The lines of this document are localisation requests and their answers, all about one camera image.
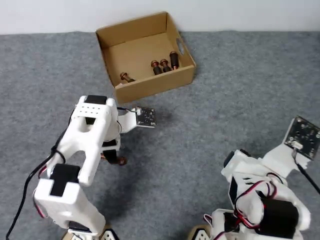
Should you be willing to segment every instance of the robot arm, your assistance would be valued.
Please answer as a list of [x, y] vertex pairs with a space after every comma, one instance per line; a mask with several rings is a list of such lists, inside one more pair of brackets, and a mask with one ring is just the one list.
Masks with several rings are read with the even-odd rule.
[[119, 116], [115, 100], [88, 95], [80, 98], [70, 120], [57, 150], [66, 163], [73, 154], [84, 151], [84, 163], [81, 167], [65, 164], [62, 156], [55, 154], [46, 164], [48, 179], [39, 180], [34, 199], [61, 228], [86, 240], [98, 239], [106, 221], [82, 187], [92, 184], [101, 154], [112, 158], [111, 153], [120, 149], [121, 133], [155, 127], [155, 110], [137, 107]]
[[279, 146], [255, 159], [244, 150], [231, 152], [221, 174], [230, 183], [233, 210], [212, 213], [214, 240], [302, 240], [311, 214], [288, 187], [286, 177], [307, 168], [320, 145], [320, 128], [294, 118]]

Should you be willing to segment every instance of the brown cardboard box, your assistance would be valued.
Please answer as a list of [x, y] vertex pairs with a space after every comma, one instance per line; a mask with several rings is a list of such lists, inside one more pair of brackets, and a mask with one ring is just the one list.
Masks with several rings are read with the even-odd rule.
[[[167, 12], [103, 27], [96, 35], [119, 103], [174, 89], [193, 80], [196, 64]], [[179, 68], [154, 75], [151, 61], [167, 59], [170, 66], [171, 51], [178, 53]], [[121, 72], [127, 72], [136, 81], [125, 83], [120, 79]]]

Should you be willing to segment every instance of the white wall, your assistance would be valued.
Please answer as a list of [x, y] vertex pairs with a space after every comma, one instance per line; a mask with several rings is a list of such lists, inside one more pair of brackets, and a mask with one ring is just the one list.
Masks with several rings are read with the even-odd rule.
[[93, 32], [160, 11], [181, 31], [320, 30], [320, 0], [0, 0], [0, 34]]

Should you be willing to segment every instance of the carpet floor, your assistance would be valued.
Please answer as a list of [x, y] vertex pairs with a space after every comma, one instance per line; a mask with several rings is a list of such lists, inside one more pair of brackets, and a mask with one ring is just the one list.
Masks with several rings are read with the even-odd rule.
[[[232, 150], [263, 157], [296, 115], [320, 125], [319, 32], [182, 32], [197, 63], [192, 84], [129, 106], [156, 109], [155, 129], [122, 137], [123, 167], [101, 162], [88, 199], [124, 240], [185, 240], [203, 214], [231, 208], [220, 174]], [[50, 152], [82, 95], [113, 96], [94, 33], [0, 36], [0, 235], [17, 211], [30, 171]], [[70, 160], [81, 164], [83, 156]], [[320, 184], [320, 157], [308, 172]], [[57, 240], [29, 186], [12, 240]], [[308, 207], [302, 234], [320, 235], [320, 198], [297, 171], [289, 186]]]

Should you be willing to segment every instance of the screw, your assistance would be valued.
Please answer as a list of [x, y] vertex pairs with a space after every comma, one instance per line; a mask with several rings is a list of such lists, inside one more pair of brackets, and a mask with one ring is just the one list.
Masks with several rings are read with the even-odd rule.
[[173, 68], [174, 70], [177, 70], [179, 68], [178, 53], [176, 51], [171, 51], [169, 56], [170, 56], [171, 68]]
[[154, 75], [162, 74], [162, 70], [159, 67], [159, 62], [157, 60], [151, 61], [151, 67], [153, 68]]
[[164, 71], [165, 73], [171, 71], [171, 68], [168, 66], [168, 61], [167, 61], [167, 59], [161, 59], [160, 65], [163, 66], [163, 71]]
[[126, 72], [120, 73], [120, 78], [121, 78], [121, 80], [126, 80], [128, 83], [131, 83], [131, 82], [135, 81], [133, 78], [130, 78], [128, 76], [128, 73], [126, 73]]

